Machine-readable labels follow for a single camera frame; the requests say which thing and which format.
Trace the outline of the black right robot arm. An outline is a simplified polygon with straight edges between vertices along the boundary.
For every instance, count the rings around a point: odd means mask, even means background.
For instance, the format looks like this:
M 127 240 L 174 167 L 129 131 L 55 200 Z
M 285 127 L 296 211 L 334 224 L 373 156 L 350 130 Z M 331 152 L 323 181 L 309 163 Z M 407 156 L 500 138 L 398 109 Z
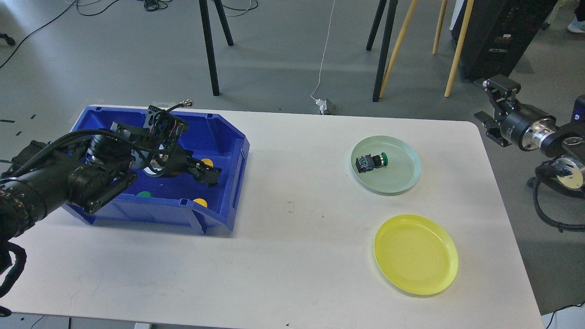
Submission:
M 494 109 L 493 115 L 474 115 L 485 135 L 501 147 L 540 150 L 552 159 L 546 173 L 565 189 L 584 189 L 584 98 L 576 100 L 572 120 L 559 126 L 553 115 L 517 99 L 521 84 L 500 74 L 481 84 Z

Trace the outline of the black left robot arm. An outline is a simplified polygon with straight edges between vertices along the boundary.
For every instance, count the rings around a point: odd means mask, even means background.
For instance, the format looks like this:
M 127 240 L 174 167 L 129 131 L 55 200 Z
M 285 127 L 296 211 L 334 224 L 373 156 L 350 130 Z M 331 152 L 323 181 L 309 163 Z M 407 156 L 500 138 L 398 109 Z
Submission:
M 191 105 L 185 100 L 167 110 L 149 106 L 142 126 L 113 122 L 109 129 L 80 129 L 51 143 L 33 140 L 12 159 L 1 175 L 2 296 L 27 262 L 25 249 L 12 238 L 62 205 L 92 215 L 133 185 L 137 170 L 153 178 L 186 173 L 208 186 L 218 183 L 222 170 L 178 143 L 189 126 L 171 111 Z

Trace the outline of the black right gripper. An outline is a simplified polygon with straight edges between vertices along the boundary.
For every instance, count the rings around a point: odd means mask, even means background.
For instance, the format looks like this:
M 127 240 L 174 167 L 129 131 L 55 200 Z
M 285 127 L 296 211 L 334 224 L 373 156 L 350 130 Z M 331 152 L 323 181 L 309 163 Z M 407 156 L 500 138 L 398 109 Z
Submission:
M 484 111 L 473 116 L 485 128 L 485 135 L 501 147 L 515 144 L 520 149 L 539 149 L 556 132 L 556 118 L 516 99 L 521 84 L 504 75 L 474 81 L 488 95 L 494 118 Z

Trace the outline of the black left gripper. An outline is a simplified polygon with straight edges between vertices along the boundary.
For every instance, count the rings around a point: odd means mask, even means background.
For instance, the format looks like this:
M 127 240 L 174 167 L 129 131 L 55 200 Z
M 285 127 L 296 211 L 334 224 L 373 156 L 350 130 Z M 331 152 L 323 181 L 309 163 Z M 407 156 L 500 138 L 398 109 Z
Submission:
M 178 143 L 189 127 L 171 111 L 192 104 L 188 99 L 167 110 L 149 106 L 141 127 L 114 121 L 109 130 L 96 134 L 90 142 L 89 163 L 121 171 L 141 169 L 150 177 L 189 173 L 199 183 L 217 185 L 222 169 L 213 167 L 210 159 L 193 158 L 192 152 Z

